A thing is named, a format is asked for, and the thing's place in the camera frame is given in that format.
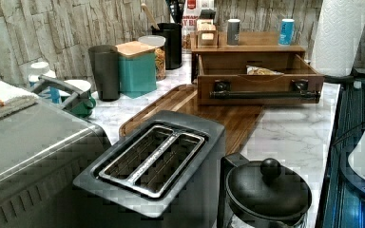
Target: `coffee maker knob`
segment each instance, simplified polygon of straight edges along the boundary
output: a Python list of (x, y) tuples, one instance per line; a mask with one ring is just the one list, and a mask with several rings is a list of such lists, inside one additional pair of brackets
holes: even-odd
[(281, 173), (281, 165), (275, 159), (266, 159), (260, 164), (260, 173), (266, 178), (266, 181), (272, 181)]

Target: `green mug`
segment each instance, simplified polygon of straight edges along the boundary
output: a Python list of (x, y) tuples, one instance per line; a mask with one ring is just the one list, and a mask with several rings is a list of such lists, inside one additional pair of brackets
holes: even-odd
[[(93, 108), (96, 106), (96, 100), (94, 100), (93, 97), (91, 97), (91, 83), (85, 80), (66, 80), (65, 83), (71, 84), (79, 89), (81, 89), (82, 91), (86, 92), (88, 94), (88, 99), (89, 102), (81, 102), (79, 104), (77, 104), (75, 107), (73, 107), (70, 112), (73, 113), (75, 116), (77, 117), (81, 117), (81, 118), (85, 118), (91, 115), (91, 113), (93, 112)], [(66, 100), (70, 94), (64, 92), (64, 91), (59, 91), (59, 94), (61, 96), (61, 101), (63, 102), (64, 100)]]

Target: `open drawer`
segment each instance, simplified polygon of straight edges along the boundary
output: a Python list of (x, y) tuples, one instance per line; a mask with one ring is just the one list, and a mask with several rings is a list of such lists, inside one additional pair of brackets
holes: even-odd
[[(247, 66), (282, 75), (247, 75)], [(324, 83), (294, 52), (215, 53), (199, 56), (199, 105), (293, 105), (319, 102)]]

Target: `kitchen counter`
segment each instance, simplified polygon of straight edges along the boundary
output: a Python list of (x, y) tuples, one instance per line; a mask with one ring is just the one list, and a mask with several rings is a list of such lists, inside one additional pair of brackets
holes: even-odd
[[(190, 84), (191, 55), (184, 54), (182, 67), (168, 70), (157, 82), (158, 89), (139, 98), (124, 94), (114, 102), (97, 100), (88, 118), (101, 126), (112, 144), (119, 139), (120, 126), (175, 86)], [(300, 174), (309, 184), (313, 203), (307, 215), (307, 227), (315, 227), (331, 134), (336, 114), (339, 85), (324, 84), (319, 104), (265, 107), (241, 154), (250, 161), (277, 159)]]

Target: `cup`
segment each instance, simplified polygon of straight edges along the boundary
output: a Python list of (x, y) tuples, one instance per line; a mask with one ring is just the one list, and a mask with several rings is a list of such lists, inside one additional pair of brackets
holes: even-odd
[(165, 38), (165, 69), (176, 69), (183, 65), (182, 25), (176, 23), (160, 23), (160, 30), (152, 27), (152, 34)]
[[(75, 116), (81, 118), (90, 116), (93, 112), (93, 108), (96, 106), (96, 100), (91, 97), (91, 83), (85, 80), (66, 80), (65, 83), (71, 84), (84, 92), (87, 91), (88, 99), (90, 100), (90, 102), (81, 102), (77, 104), (70, 110), (70, 112), (73, 113)], [(59, 91), (59, 94), (61, 96), (62, 102), (70, 96), (70, 94), (61, 90)]]
[(118, 75), (118, 49), (111, 45), (95, 46), (88, 49), (94, 83), (99, 99), (111, 102), (120, 98)]
[(295, 30), (295, 20), (283, 19), (280, 25), (279, 44), (282, 46), (290, 46)]
[(229, 19), (227, 21), (227, 45), (237, 46), (239, 44), (240, 19)]

